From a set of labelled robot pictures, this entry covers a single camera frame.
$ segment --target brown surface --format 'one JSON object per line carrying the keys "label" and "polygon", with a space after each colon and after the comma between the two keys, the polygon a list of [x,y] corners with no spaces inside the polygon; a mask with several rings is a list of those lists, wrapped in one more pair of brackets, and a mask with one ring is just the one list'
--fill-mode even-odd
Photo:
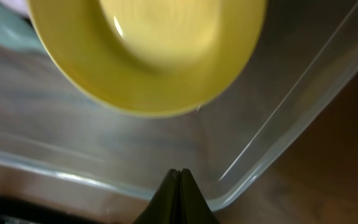
{"label": "brown surface", "polygon": [[[105,223],[146,202],[0,167],[0,194]],[[231,206],[221,223],[358,223],[358,76]]]}

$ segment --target light blue utensil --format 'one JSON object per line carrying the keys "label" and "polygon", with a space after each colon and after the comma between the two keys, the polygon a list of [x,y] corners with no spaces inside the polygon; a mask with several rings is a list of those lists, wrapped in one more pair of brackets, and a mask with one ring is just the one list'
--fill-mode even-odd
{"label": "light blue utensil", "polygon": [[16,51],[47,53],[33,28],[2,5],[0,5],[0,45]]}

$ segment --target yellow plate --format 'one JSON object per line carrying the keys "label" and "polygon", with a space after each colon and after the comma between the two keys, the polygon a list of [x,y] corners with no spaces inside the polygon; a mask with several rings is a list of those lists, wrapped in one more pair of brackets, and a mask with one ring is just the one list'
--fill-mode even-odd
{"label": "yellow plate", "polygon": [[28,0],[41,41],[79,89],[125,113],[173,116],[224,91],[259,38],[265,0],[223,0],[221,33],[197,64],[162,72],[139,62],[116,39],[97,0]]}

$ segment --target clear plastic container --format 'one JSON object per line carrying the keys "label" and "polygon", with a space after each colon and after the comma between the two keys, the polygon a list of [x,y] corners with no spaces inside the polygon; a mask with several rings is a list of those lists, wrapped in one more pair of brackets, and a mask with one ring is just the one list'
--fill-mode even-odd
{"label": "clear plastic container", "polygon": [[236,199],[358,71],[358,1],[270,1],[240,77],[198,111],[133,118],[40,54],[0,48],[0,165],[150,199],[189,168],[212,210]]}

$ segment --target black triangular object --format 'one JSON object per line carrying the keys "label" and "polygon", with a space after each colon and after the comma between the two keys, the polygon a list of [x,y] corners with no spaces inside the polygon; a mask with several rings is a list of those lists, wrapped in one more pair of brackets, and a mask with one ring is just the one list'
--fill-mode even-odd
{"label": "black triangular object", "polygon": [[170,169],[134,224],[219,224],[190,170]]}

